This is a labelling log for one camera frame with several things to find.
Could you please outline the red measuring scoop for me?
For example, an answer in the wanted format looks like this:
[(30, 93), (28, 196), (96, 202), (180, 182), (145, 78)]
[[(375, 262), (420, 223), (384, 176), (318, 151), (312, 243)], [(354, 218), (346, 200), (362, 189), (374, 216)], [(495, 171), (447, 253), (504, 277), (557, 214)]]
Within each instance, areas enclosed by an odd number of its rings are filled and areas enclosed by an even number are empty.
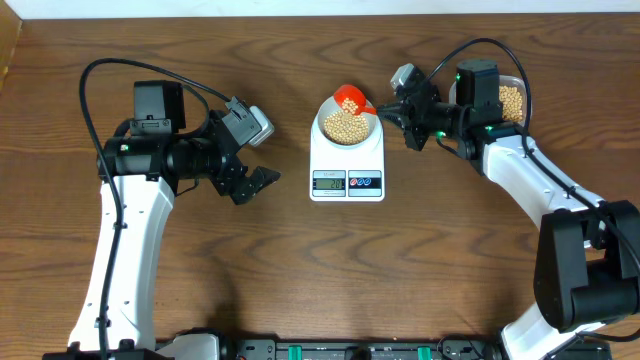
[(340, 86), (333, 94), (333, 99), (341, 109), (342, 101), (345, 98), (350, 98), (359, 105), (359, 113), (357, 115), (360, 115), (362, 113), (368, 113), (372, 115), (377, 114), (376, 109), (368, 103), (364, 93), (354, 85), (344, 84)]

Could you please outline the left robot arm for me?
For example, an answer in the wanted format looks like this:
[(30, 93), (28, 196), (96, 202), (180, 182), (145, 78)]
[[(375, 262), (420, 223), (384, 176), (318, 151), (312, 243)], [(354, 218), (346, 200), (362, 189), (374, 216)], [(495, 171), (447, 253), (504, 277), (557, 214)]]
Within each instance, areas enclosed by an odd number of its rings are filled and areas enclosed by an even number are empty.
[(105, 143), (101, 227), (81, 314), (59, 359), (233, 359), (234, 345), (210, 330), (192, 329), (166, 344), (153, 326), (155, 282), (164, 228), (182, 180), (209, 180), (245, 204), (280, 177), (248, 170), (237, 153), (258, 146), (274, 126), (256, 106), (233, 97), (208, 110), (186, 132), (184, 94), (174, 81), (138, 81), (134, 116)]

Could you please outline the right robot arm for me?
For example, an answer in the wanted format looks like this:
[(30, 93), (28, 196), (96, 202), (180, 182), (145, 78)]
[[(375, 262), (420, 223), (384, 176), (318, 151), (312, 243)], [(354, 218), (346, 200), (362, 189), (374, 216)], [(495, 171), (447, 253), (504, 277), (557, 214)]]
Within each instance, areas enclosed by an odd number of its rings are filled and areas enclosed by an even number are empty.
[(503, 188), (539, 230), (535, 302), (505, 326), (488, 359), (552, 359), (599, 328), (639, 311), (639, 211), (628, 201), (607, 202), (572, 181), (503, 110), (505, 92), (495, 62), (458, 64), (456, 96), (438, 88), (412, 64), (390, 81), (396, 102), (378, 115), (398, 126), (407, 147), (429, 137), (456, 141), (453, 154)]

